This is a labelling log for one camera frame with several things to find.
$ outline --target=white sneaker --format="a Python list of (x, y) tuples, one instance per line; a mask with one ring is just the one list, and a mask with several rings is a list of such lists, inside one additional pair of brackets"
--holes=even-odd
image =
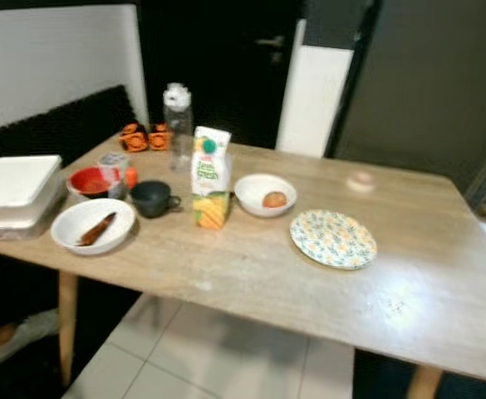
[(60, 331), (57, 309), (34, 314), (17, 326), (10, 341), (0, 345), (0, 363), (4, 362), (29, 343), (39, 341)]

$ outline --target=mug handle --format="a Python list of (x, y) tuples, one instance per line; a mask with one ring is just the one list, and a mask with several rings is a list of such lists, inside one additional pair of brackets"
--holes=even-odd
[(169, 209), (173, 212), (180, 212), (182, 210), (179, 205), (182, 202), (182, 199), (178, 195), (171, 195), (169, 197)]

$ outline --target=red bowl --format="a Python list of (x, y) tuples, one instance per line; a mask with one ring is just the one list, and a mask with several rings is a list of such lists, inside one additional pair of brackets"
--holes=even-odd
[(108, 196), (111, 186), (119, 183), (119, 170), (112, 168), (91, 167), (79, 170), (69, 182), (79, 194), (88, 198), (104, 198)]

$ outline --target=black cup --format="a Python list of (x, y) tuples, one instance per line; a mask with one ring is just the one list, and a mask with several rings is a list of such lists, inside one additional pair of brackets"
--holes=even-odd
[(170, 194), (170, 187), (162, 181), (147, 180), (136, 185), (130, 196), (140, 214), (148, 219), (161, 216), (166, 210), (179, 210), (180, 197)]

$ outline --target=plastic water bottle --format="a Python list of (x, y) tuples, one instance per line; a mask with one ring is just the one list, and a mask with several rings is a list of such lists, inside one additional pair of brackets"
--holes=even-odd
[(169, 83), (163, 93), (164, 118), (172, 133), (170, 169), (190, 170), (193, 149), (193, 112), (191, 93), (181, 83)]

